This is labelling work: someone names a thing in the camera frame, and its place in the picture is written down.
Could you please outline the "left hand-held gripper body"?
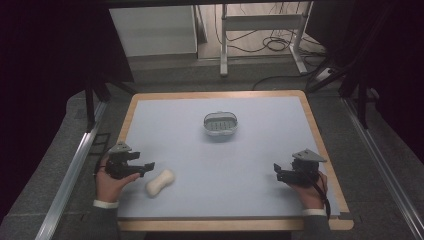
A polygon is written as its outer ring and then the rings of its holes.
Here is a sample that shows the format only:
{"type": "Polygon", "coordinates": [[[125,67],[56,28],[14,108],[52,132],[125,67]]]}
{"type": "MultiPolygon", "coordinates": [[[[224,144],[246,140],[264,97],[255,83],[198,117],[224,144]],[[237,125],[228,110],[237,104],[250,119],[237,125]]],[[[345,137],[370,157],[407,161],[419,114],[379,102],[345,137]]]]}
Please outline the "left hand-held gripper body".
{"type": "Polygon", "coordinates": [[[114,179],[122,179],[129,175],[135,174],[135,167],[129,165],[129,153],[132,153],[132,148],[125,142],[121,141],[111,147],[108,153],[106,163],[106,173],[114,179]]]}

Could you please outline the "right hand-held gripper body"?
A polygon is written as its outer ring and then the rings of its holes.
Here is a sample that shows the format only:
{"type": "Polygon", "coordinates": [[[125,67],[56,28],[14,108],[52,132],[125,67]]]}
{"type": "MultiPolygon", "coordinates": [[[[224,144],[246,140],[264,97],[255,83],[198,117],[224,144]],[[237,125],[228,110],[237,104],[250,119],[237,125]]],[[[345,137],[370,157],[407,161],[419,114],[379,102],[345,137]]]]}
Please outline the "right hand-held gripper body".
{"type": "Polygon", "coordinates": [[[293,153],[292,170],[283,173],[283,181],[297,186],[311,186],[319,178],[319,164],[326,162],[319,154],[306,148],[293,153]]]}

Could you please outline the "white bone-shaped soap bar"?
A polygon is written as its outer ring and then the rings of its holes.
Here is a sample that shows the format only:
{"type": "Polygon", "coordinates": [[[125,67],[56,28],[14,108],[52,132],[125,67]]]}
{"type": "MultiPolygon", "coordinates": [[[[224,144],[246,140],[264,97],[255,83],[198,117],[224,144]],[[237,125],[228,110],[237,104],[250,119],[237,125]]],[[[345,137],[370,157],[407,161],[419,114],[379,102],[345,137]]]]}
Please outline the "white bone-shaped soap bar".
{"type": "Polygon", "coordinates": [[[162,189],[175,181],[175,174],[169,170],[163,170],[158,176],[146,184],[146,191],[150,197],[157,196],[162,189]]]}

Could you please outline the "grey oval soap dish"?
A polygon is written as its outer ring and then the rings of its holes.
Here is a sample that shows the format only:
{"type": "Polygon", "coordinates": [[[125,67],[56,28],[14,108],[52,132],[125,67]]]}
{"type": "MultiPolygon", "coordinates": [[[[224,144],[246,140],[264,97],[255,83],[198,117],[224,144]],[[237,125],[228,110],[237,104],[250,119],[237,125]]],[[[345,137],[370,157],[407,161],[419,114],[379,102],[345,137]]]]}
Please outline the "grey oval soap dish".
{"type": "Polygon", "coordinates": [[[238,119],[231,112],[213,112],[205,116],[203,126],[209,136],[232,135],[238,128],[238,119]]]}

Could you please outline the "person's left hand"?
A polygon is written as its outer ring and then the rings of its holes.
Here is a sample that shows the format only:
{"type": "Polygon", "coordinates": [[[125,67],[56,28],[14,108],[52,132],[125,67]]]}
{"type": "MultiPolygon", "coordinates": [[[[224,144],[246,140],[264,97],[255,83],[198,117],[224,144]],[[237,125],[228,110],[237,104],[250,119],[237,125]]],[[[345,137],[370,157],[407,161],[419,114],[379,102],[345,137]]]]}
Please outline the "person's left hand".
{"type": "Polygon", "coordinates": [[[122,179],[114,179],[105,170],[108,158],[109,156],[106,155],[101,159],[99,169],[95,173],[96,199],[106,203],[114,203],[119,200],[124,187],[139,179],[140,174],[135,173],[122,179]]]}

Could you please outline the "person's right hand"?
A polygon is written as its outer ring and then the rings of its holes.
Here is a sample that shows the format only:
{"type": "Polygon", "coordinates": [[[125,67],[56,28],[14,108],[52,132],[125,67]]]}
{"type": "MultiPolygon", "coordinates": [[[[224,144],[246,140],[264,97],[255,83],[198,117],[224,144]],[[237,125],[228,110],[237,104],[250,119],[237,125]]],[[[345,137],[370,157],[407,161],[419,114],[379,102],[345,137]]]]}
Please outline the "person's right hand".
{"type": "MultiPolygon", "coordinates": [[[[327,176],[322,172],[319,173],[319,179],[316,184],[323,193],[327,193],[327,176]]],[[[321,198],[321,195],[314,187],[303,188],[293,184],[290,184],[290,187],[298,194],[299,199],[305,209],[324,208],[324,200],[321,198]]]]}

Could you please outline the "light blue table mat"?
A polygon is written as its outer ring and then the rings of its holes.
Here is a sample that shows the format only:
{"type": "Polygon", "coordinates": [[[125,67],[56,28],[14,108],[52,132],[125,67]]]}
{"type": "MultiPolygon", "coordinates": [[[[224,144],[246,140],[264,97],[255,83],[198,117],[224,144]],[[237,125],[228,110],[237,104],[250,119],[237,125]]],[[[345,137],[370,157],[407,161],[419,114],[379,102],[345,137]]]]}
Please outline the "light blue table mat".
{"type": "Polygon", "coordinates": [[[292,154],[317,145],[299,98],[141,100],[127,144],[137,164],[153,171],[128,185],[121,218],[278,218],[302,213],[294,190],[276,178],[273,164],[291,166],[292,154]],[[204,118],[231,112],[232,135],[209,136],[204,118]],[[150,197],[146,184],[169,169],[175,181],[150,197]]]}

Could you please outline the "black metal stand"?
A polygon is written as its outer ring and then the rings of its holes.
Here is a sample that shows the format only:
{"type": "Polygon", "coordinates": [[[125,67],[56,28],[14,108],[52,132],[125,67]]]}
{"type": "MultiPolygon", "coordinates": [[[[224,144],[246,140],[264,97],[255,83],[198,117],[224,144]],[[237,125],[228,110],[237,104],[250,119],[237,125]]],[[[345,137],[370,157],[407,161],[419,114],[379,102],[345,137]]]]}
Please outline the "black metal stand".
{"type": "Polygon", "coordinates": [[[353,51],[351,60],[348,63],[321,82],[311,85],[310,82],[316,77],[316,74],[314,74],[305,86],[306,93],[314,93],[344,77],[338,93],[342,98],[350,98],[354,90],[358,90],[356,114],[357,119],[365,129],[368,128],[366,122],[367,83],[364,71],[365,61],[396,3],[397,0],[382,0],[370,16],[370,19],[356,32],[354,39],[349,44],[344,44],[341,47],[341,51],[353,51]]]}

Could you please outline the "white power strip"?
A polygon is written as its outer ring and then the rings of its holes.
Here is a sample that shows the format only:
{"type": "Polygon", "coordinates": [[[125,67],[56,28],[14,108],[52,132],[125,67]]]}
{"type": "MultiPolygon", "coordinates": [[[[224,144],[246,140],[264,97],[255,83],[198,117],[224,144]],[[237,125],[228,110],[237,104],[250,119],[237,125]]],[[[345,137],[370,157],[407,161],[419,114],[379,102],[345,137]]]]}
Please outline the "white power strip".
{"type": "Polygon", "coordinates": [[[315,77],[315,80],[321,82],[330,77],[334,72],[335,70],[332,68],[325,68],[315,77]]]}

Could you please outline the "dark curtain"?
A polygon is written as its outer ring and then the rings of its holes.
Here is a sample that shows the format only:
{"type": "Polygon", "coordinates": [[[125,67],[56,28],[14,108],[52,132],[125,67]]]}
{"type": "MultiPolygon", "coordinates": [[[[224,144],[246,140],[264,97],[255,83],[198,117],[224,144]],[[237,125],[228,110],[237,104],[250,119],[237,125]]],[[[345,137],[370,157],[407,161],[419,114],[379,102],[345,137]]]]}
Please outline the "dark curtain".
{"type": "Polygon", "coordinates": [[[317,0],[306,33],[349,69],[339,93],[375,90],[383,119],[424,163],[424,0],[317,0]]]}
{"type": "Polygon", "coordinates": [[[90,80],[131,78],[107,7],[0,0],[0,222],[50,146],[68,99],[90,80]]]}

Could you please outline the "white cabinet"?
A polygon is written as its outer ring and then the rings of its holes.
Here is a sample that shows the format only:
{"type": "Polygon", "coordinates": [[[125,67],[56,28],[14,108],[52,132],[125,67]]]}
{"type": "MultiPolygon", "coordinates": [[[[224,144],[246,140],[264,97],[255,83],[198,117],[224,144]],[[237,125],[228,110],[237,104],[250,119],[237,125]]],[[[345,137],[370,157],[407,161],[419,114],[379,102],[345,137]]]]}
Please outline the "white cabinet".
{"type": "Polygon", "coordinates": [[[197,52],[192,6],[116,8],[109,13],[127,57],[197,52]]]}

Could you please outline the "black bracket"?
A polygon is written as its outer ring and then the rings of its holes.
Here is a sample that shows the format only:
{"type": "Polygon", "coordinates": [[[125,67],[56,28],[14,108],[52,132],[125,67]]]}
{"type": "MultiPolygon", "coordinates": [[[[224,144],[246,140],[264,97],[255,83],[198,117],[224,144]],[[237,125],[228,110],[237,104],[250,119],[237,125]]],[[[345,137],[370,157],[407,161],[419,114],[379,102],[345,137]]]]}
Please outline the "black bracket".
{"type": "Polygon", "coordinates": [[[111,137],[110,133],[97,134],[91,145],[89,154],[94,156],[101,156],[107,150],[109,146],[110,137],[111,137]]]}

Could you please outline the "aluminium rail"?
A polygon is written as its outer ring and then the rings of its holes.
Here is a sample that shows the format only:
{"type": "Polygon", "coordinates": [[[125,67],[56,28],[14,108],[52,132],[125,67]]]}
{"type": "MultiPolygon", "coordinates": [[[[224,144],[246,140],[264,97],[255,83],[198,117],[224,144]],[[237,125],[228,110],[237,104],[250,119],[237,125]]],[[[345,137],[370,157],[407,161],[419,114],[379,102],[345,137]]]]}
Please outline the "aluminium rail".
{"type": "Polygon", "coordinates": [[[341,99],[346,107],[349,117],[357,129],[360,137],[366,145],[373,162],[376,165],[385,185],[387,186],[394,202],[401,212],[415,240],[424,240],[424,221],[419,216],[416,207],[406,194],[405,190],[396,179],[393,171],[389,167],[386,158],[378,148],[370,131],[366,129],[357,117],[357,110],[350,99],[341,99]]]}
{"type": "Polygon", "coordinates": [[[94,111],[94,126],[90,132],[85,132],[78,148],[70,162],[61,185],[50,205],[50,208],[41,224],[34,240],[51,240],[60,222],[61,216],[74,189],[85,159],[98,132],[103,114],[108,104],[100,102],[94,111]]]}

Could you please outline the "white metal desk frame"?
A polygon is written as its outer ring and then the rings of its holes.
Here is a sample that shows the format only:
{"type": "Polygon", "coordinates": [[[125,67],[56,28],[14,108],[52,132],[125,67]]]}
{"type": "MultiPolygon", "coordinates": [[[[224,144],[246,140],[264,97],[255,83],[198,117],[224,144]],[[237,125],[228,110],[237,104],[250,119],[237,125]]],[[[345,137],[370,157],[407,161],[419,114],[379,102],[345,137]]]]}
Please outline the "white metal desk frame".
{"type": "Polygon", "coordinates": [[[289,45],[289,50],[296,63],[300,74],[306,74],[307,68],[300,56],[299,46],[309,17],[311,2],[306,4],[301,14],[286,15],[253,15],[253,16],[229,16],[227,5],[221,7],[221,54],[220,54],[220,75],[228,75],[228,55],[227,55],[227,33],[230,31],[250,31],[250,30],[295,30],[294,42],[289,45]]]}

